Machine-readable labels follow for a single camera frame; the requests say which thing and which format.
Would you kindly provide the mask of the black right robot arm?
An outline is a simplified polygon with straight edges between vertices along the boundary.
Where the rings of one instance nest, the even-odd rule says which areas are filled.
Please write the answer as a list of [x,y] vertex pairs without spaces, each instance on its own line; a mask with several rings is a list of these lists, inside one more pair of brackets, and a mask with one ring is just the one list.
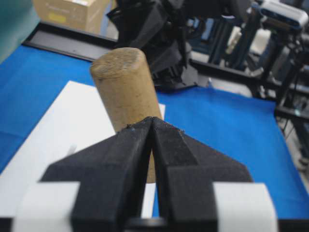
[[198,85],[198,72],[190,64],[188,40],[200,37],[206,22],[189,16],[180,0],[118,0],[107,17],[118,30],[117,47],[144,52],[154,86],[176,91]]

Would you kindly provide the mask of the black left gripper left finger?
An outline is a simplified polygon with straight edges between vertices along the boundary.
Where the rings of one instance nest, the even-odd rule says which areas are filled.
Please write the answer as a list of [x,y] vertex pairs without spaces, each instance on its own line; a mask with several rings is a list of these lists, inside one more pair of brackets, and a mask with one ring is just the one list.
[[120,232],[141,212],[151,153],[152,118],[50,164],[42,182],[78,181],[70,216],[75,232]]

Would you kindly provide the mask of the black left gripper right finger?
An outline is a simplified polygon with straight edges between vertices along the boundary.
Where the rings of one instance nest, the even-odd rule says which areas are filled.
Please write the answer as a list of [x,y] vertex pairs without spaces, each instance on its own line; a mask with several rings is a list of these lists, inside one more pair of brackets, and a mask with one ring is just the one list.
[[174,232],[216,232],[213,182],[252,182],[235,159],[153,118],[151,137],[159,214]]

